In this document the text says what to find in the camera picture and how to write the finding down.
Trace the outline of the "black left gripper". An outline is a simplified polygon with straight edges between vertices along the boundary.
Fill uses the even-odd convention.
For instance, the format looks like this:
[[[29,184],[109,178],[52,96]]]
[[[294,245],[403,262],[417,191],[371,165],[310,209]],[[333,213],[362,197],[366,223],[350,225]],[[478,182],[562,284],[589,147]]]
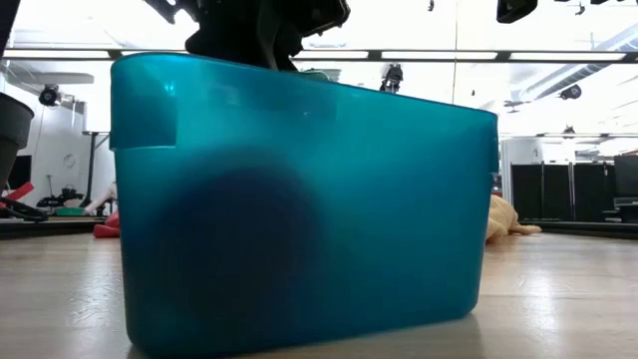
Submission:
[[[273,45],[279,71],[295,71],[291,58],[302,51],[303,2],[295,0],[199,0],[200,29],[185,41],[185,50],[218,60],[272,68],[272,57],[250,32],[215,29],[253,28],[264,18],[281,22]]]

